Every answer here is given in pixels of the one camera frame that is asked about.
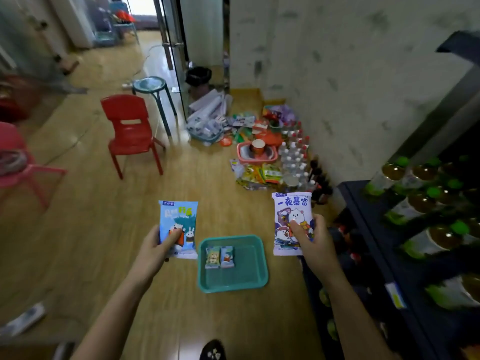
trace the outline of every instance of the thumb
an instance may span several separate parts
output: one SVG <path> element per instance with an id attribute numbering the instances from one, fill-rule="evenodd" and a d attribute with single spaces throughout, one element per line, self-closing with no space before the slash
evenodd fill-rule
<path id="1" fill-rule="evenodd" d="M 175 230 L 172 231 L 172 233 L 160 244 L 160 248 L 163 248 L 164 250 L 170 249 L 180 238 L 180 235 L 182 234 L 182 230 L 176 228 Z"/>
<path id="2" fill-rule="evenodd" d="M 290 228 L 292 229 L 293 235 L 297 238 L 300 246 L 308 246 L 311 244 L 307 234 L 305 234 L 305 230 L 296 223 L 295 221 L 290 222 Z"/>

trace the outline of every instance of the hand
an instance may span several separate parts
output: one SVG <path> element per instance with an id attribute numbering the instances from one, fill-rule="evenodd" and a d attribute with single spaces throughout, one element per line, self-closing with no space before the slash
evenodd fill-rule
<path id="1" fill-rule="evenodd" d="M 290 222 L 290 228 L 300 243 L 303 257 L 309 268 L 325 286 L 344 274 L 337 259 L 332 237 L 327 230 L 325 218 L 319 214 L 314 217 L 315 235 L 313 241 L 309 240 L 305 230 L 295 221 Z"/>
<path id="2" fill-rule="evenodd" d="M 150 285 L 162 268 L 169 249 L 177 242 L 181 233 L 182 230 L 173 230 L 159 245 L 159 226 L 155 225 L 143 239 L 137 258 L 128 273 L 128 278 L 136 284 Z"/>

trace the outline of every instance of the green plastic tray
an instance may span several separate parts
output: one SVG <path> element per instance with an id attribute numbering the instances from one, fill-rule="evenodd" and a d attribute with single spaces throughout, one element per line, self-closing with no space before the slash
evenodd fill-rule
<path id="1" fill-rule="evenodd" d="M 207 248 L 233 246 L 234 268 L 205 269 Z M 252 290 L 268 282 L 264 244 L 255 235 L 208 238 L 202 241 L 198 258 L 198 286 L 204 293 Z"/>

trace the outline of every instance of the left hand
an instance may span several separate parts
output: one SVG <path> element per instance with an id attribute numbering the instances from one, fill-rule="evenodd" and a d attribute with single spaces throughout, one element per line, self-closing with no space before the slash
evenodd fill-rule
<path id="1" fill-rule="evenodd" d="M 180 238 L 182 230 L 176 229 L 159 245 L 159 226 L 155 225 L 143 239 L 140 251 L 133 263 L 129 279 L 140 285 L 150 285 L 155 275 L 163 266 L 169 249 Z"/>

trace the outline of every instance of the paper cup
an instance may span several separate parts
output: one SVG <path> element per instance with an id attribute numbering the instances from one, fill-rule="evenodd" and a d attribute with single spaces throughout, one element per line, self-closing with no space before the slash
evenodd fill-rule
<path id="1" fill-rule="evenodd" d="M 251 147 L 255 155 L 261 156 L 265 152 L 265 141 L 258 138 L 251 143 Z"/>

